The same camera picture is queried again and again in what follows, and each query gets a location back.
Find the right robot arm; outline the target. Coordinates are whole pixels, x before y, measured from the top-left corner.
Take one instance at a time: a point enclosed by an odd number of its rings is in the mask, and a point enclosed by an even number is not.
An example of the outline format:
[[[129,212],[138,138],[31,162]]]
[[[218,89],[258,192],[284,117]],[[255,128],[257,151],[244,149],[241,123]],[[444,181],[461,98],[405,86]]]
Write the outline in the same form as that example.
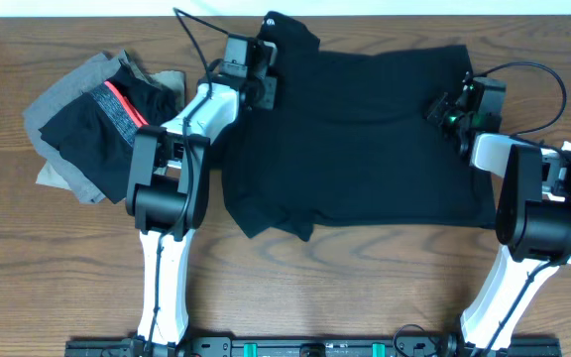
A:
[[[465,79],[460,96],[442,94],[425,114],[470,167],[502,179],[496,260],[462,312],[460,330],[440,341],[440,356],[540,356],[549,346],[514,342],[541,286],[571,264],[571,143],[563,148],[501,133],[504,83]]]

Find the black polo shirt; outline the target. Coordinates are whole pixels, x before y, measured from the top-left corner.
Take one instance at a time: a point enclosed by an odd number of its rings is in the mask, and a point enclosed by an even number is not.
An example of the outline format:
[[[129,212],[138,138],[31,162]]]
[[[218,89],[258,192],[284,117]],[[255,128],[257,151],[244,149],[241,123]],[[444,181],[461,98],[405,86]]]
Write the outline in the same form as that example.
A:
[[[438,95],[460,92],[465,46],[327,52],[276,11],[259,38],[278,49],[276,104],[239,117],[221,162],[225,206],[248,237],[275,227],[308,240],[317,225],[494,227],[490,175],[423,117]]]

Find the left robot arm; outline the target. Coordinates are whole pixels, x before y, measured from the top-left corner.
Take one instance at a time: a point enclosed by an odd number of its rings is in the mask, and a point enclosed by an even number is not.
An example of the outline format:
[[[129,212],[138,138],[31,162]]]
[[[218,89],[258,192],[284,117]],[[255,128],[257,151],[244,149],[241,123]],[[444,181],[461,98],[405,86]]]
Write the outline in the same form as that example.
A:
[[[209,200],[210,149],[251,109],[271,110],[275,44],[231,36],[223,59],[206,69],[195,97],[170,121],[138,130],[126,195],[144,253],[144,305],[133,349],[175,355],[188,327],[190,246]]]

